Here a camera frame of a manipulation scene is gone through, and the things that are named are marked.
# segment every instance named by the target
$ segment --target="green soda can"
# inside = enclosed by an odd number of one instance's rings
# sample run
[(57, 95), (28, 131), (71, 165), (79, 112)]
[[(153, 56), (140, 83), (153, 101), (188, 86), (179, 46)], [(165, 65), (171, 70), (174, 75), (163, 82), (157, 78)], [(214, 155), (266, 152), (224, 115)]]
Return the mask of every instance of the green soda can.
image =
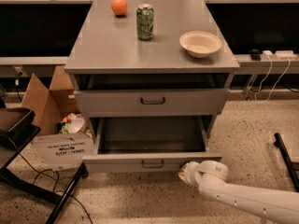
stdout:
[(137, 9), (137, 35), (141, 40), (152, 39), (153, 8), (150, 4), (141, 4)]

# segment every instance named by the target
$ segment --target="wall outlet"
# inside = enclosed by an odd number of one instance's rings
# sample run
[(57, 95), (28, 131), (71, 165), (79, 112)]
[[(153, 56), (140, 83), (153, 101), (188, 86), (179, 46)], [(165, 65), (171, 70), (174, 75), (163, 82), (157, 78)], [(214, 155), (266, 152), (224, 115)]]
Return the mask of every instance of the wall outlet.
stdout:
[(28, 77), (27, 73), (21, 65), (13, 66), (13, 68), (15, 70), (16, 77)]
[(277, 50), (275, 55), (278, 59), (295, 59), (297, 57), (292, 50)]

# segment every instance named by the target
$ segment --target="open drawer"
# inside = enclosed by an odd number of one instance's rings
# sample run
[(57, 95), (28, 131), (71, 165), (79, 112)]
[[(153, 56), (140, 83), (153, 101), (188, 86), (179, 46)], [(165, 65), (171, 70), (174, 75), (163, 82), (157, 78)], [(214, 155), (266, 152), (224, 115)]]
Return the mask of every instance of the open drawer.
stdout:
[(215, 160), (199, 116), (104, 118), (96, 148), (83, 156), (89, 172), (178, 171), (188, 161)]

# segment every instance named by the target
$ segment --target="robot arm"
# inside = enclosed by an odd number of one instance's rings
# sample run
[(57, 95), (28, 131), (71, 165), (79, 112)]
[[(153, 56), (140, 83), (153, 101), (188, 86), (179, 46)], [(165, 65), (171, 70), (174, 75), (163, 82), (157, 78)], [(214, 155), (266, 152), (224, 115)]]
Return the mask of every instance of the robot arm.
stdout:
[(299, 223), (297, 192), (227, 184), (228, 168), (216, 161), (187, 163), (179, 177), (210, 200), (276, 223)]

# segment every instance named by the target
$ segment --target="white bowl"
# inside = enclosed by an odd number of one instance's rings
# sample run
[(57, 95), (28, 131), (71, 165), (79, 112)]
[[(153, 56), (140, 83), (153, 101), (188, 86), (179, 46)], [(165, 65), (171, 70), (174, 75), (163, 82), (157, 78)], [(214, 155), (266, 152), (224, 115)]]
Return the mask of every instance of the white bowl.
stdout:
[(69, 133), (84, 133), (86, 129), (84, 119), (74, 119), (71, 124), (68, 126)]
[(194, 31), (184, 34), (179, 39), (180, 45), (193, 57), (203, 58), (220, 50), (222, 43), (215, 35)]

